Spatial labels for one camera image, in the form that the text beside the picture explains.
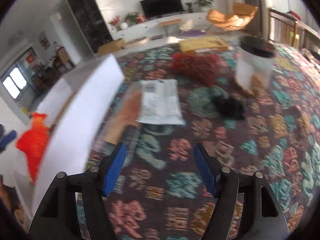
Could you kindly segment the orange fish plush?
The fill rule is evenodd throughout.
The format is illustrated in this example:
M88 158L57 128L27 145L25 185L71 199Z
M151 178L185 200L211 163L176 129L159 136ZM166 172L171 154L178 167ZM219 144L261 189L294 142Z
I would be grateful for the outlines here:
M44 124L47 114L32 113L31 127L16 142L16 148L27 158L30 181L35 184L42 157L50 139L49 128Z

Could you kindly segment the white snack packet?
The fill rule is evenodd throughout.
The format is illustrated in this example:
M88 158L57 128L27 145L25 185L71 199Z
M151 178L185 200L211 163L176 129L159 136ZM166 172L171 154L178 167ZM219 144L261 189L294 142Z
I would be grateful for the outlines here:
M151 125L184 125L177 81L142 80L141 108L138 122Z

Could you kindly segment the red mesh pouch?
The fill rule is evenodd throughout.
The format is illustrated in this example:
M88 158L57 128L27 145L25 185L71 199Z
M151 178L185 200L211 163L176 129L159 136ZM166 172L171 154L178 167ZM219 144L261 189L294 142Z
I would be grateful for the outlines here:
M176 53L172 56L171 68L177 75L212 87L215 83L219 57L216 54L196 55Z

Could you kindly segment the white cardboard box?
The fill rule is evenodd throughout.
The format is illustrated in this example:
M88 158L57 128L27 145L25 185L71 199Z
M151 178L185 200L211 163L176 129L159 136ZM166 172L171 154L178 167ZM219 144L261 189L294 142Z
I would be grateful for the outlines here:
M84 170L100 123L123 82L116 57L104 55L63 75L39 104L37 111L48 115L45 125L55 127L35 184L23 152L18 153L13 170L15 188L29 219L58 172L71 175Z

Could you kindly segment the black hair claw clip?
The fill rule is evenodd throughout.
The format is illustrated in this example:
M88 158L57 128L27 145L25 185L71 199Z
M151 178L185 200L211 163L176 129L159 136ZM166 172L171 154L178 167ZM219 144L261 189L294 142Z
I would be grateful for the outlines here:
M243 104L232 96L214 96L211 99L220 116L227 119L244 120L245 108Z

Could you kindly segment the phone case package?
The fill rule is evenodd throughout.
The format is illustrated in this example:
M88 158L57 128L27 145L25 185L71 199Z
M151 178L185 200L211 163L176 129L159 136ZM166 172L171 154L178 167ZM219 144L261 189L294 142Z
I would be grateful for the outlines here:
M137 119L140 114L141 97L142 86L138 81L120 87L92 150L108 154L111 146L125 140L125 132L129 129L140 129L141 124Z

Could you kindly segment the brown cardboard box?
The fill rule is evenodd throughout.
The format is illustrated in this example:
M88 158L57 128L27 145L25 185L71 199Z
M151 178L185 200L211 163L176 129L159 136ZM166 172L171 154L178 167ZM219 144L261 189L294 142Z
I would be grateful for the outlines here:
M124 44L125 44L125 41L123 38L117 39L112 42L108 42L98 48L98 54L99 56L112 54L116 51L122 50Z

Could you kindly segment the red flower vase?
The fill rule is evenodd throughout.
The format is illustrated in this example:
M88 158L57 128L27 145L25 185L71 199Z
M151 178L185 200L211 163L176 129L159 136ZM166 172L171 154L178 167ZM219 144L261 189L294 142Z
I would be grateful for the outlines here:
M120 16L114 16L109 20L108 24L111 26L112 30L116 30L117 25L119 24L119 21L120 21Z

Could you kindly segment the yellow flat gift box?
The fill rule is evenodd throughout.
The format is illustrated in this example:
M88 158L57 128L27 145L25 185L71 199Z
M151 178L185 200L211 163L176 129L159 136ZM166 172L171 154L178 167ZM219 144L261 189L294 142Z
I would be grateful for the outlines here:
M181 40L179 49L182 53L195 53L205 49L209 51L225 51L229 49L229 45L218 36L203 36Z

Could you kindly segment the small wooden bench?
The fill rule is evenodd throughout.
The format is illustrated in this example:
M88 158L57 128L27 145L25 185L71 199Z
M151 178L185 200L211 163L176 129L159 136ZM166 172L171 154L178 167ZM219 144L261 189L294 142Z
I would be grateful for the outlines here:
M178 30L180 30L180 25L182 23L182 20L181 19L176 19L176 20L170 20L170 21L164 21L164 22L160 22L158 25L160 27L163 27L164 28L164 31L165 31L165 35L166 37L169 36L169 27L174 25L177 27Z

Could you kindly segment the purple round mat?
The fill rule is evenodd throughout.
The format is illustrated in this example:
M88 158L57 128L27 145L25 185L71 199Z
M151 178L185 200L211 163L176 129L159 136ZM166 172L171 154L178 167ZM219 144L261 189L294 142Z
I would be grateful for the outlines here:
M181 35L183 37L199 37L199 36L204 36L206 34L205 30L189 30L189 31L184 31Z

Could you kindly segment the orange rocking lounge chair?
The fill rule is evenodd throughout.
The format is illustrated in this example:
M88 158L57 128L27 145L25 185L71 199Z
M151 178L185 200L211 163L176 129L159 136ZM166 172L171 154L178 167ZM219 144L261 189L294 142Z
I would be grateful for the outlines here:
M206 19L215 27L226 31L234 31L244 29L258 11L258 7L246 3L233 3L233 12L231 14L223 14L217 10L211 9Z

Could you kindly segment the black flat television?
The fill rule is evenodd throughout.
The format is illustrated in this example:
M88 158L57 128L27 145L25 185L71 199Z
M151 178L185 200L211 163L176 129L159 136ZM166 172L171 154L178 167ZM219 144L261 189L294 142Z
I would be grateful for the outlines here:
M140 5L148 20L184 12L181 0L142 0Z

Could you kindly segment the small potted plant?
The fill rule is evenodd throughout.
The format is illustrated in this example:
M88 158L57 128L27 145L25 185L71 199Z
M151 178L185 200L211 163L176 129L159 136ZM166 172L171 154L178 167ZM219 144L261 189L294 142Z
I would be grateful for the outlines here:
M193 4L192 4L191 2L188 2L188 3L186 3L185 5L187 6L187 12L188 12L189 14L192 14L192 13L194 12L194 10L193 10Z

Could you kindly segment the green potted plant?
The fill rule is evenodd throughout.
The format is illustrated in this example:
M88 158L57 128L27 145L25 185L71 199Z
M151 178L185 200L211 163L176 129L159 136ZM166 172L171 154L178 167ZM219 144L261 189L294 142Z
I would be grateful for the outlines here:
M214 0L194 0L194 4L197 4L201 12L208 12L213 9Z

